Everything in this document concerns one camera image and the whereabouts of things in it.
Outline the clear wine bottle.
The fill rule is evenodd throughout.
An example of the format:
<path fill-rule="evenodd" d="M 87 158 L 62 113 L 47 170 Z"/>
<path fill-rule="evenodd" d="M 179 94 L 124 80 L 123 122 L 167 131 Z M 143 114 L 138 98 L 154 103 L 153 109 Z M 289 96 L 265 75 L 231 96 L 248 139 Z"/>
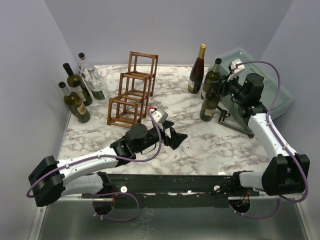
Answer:
<path fill-rule="evenodd" d="M 87 84 L 89 77 L 87 77 L 86 72 L 97 72 L 97 69 L 86 60 L 86 56 L 83 52 L 80 52 L 78 54 L 78 57 L 80 59 L 80 71 L 79 71 L 79 75 L 82 77 L 82 79 L 84 80 L 84 82 Z"/>

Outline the green bottle rack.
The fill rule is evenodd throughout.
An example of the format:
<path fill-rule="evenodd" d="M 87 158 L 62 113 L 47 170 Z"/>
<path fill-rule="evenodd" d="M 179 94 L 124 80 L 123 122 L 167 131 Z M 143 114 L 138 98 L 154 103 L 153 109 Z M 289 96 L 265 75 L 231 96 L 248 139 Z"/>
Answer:
<path fill-rule="evenodd" d="M 199 112 L 199 117 L 204 122 L 209 122 L 212 120 L 215 111 L 218 107 L 220 101 L 220 95 L 216 93 L 214 89 L 208 90 L 205 93 L 201 109 Z"/>
<path fill-rule="evenodd" d="M 202 100 L 205 98 L 207 91 L 209 91 L 211 89 L 210 83 L 212 83 L 214 81 L 218 81 L 220 79 L 221 74 L 219 72 L 219 69 L 220 69 L 221 63 L 222 63 L 222 59 L 219 57 L 216 58 L 214 65 L 213 65 L 213 68 L 207 72 L 203 86 L 202 86 L 202 90 L 201 90 L 201 99 Z"/>

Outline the green bottle white label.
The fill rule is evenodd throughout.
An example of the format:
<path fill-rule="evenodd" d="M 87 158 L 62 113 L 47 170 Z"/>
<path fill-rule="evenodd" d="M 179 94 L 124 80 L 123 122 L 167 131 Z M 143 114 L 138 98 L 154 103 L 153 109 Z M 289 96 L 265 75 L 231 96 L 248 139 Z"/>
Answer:
<path fill-rule="evenodd" d="M 66 62 L 62 66 L 68 75 L 67 84 L 71 88 L 71 91 L 79 95 L 86 107 L 90 106 L 93 102 L 93 99 L 82 78 L 73 72 L 69 63 Z"/>

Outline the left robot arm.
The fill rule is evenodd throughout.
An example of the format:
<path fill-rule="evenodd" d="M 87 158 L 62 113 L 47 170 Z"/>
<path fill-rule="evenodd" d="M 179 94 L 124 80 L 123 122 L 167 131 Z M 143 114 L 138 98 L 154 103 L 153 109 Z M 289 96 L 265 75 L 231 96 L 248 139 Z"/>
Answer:
<path fill-rule="evenodd" d="M 47 156 L 28 176 L 30 188 L 26 196 L 33 198 L 37 207 L 48 206 L 62 197 L 67 191 L 67 184 L 80 177 L 136 162 L 136 155 L 153 145 L 165 145 L 175 150 L 188 135 L 176 132 L 173 125 L 173 122 L 166 120 L 164 128 L 154 123 L 153 128 L 148 129 L 144 124 L 137 123 L 121 139 L 95 153 L 65 160 Z"/>

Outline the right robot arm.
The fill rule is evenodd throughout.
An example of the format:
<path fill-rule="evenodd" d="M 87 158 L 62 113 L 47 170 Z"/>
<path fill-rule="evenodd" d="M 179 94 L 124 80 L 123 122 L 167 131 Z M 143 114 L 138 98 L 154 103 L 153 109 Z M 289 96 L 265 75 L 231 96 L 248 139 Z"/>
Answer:
<path fill-rule="evenodd" d="M 257 137 L 270 162 L 263 172 L 236 172 L 230 191 L 236 196 L 243 195 L 248 188 L 264 191 L 269 196 L 306 193 L 310 160 L 285 141 L 260 101 L 264 78 L 249 73 L 243 84 L 238 80 L 238 77 L 228 80 L 223 76 L 209 85 L 218 96 L 230 96 L 235 101 L 240 118 Z"/>

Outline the clear bottle dark label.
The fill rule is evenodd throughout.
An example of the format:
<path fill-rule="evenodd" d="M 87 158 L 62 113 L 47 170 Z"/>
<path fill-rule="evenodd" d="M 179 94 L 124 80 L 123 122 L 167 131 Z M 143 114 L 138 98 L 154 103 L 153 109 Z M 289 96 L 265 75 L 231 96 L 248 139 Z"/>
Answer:
<path fill-rule="evenodd" d="M 99 103 L 106 103 L 109 101 L 109 90 L 106 85 L 106 81 L 99 75 L 98 71 L 93 65 L 87 67 L 89 74 L 88 87 L 94 99 Z"/>

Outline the dark bottle gold foil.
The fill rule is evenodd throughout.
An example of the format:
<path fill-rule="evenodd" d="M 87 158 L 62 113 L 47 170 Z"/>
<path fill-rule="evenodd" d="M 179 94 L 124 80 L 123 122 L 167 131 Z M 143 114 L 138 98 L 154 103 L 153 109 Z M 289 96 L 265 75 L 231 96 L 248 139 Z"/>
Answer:
<path fill-rule="evenodd" d="M 198 57 L 191 69 L 188 81 L 188 91 L 197 94 L 200 91 L 204 77 L 204 57 L 207 45 L 202 43 L 199 48 Z"/>

